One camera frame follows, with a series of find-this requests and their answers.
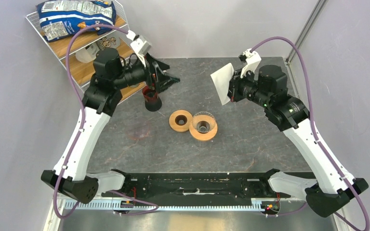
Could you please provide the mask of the white paper coffee filter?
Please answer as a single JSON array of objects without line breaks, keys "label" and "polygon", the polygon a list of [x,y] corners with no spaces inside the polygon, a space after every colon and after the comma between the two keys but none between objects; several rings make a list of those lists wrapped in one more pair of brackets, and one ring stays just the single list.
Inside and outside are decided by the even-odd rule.
[{"label": "white paper coffee filter", "polygon": [[222,105],[230,102],[227,94],[233,74],[234,67],[231,63],[228,63],[210,75]]}]

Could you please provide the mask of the clear glass dripper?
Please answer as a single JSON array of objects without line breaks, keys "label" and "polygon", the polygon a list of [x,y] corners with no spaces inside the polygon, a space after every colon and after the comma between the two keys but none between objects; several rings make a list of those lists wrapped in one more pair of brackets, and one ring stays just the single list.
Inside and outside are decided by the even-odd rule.
[{"label": "clear glass dripper", "polygon": [[192,128],[201,134],[212,131],[216,125],[216,119],[210,112],[201,111],[193,115]]}]

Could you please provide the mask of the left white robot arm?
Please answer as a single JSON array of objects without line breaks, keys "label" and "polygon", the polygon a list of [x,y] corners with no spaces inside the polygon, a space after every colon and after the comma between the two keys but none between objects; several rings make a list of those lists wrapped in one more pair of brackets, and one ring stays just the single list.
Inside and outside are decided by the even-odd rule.
[{"label": "left white robot arm", "polygon": [[44,183],[82,204],[111,190],[122,197],[131,193],[131,182],[119,170],[87,172],[98,138],[123,98],[122,89],[145,82],[157,100],[159,93],[180,82],[178,77],[167,73],[168,64],[150,54],[145,55],[144,63],[136,60],[126,64],[116,49],[106,48],[98,52],[93,67],[95,73],[84,92],[83,108],[66,150],[53,169],[41,174]]}]

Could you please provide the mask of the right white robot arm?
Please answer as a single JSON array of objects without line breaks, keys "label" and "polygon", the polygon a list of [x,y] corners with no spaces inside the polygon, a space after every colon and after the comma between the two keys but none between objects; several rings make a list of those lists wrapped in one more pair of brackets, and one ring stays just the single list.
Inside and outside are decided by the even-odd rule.
[{"label": "right white robot arm", "polygon": [[310,124],[309,110],[300,99],[289,95],[287,75],[279,66],[262,66],[257,75],[252,71],[242,73],[241,69],[230,73],[229,99],[247,99],[261,106],[267,119],[295,145],[314,174],[306,179],[271,169],[260,178],[263,196],[284,193],[299,198],[326,218],[368,188],[365,179],[346,174],[340,164],[332,164],[333,155],[325,155],[327,147]]}]

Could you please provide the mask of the red black dripper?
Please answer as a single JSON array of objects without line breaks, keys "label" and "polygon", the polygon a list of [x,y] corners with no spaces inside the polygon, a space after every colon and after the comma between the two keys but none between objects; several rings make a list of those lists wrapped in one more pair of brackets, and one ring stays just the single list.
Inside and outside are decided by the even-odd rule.
[{"label": "red black dripper", "polygon": [[142,93],[145,99],[145,108],[148,111],[156,112],[162,107],[162,101],[155,90],[145,86]]}]

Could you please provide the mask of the white plastic jug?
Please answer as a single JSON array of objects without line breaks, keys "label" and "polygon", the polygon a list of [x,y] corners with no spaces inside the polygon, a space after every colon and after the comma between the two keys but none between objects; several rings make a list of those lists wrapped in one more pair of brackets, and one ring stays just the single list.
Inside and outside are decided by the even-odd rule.
[{"label": "white plastic jug", "polygon": [[76,59],[81,63],[89,63],[96,58],[96,54],[100,51],[96,43],[87,45],[86,47],[75,52]]}]

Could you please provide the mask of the blue Doritos chip bag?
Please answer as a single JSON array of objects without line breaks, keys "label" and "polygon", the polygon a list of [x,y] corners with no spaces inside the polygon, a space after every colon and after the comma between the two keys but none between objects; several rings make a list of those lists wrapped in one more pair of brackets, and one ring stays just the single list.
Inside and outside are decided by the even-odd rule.
[{"label": "blue Doritos chip bag", "polygon": [[48,0],[36,5],[36,10],[47,42],[73,36],[91,25],[114,25],[117,19],[114,4],[103,0]]}]

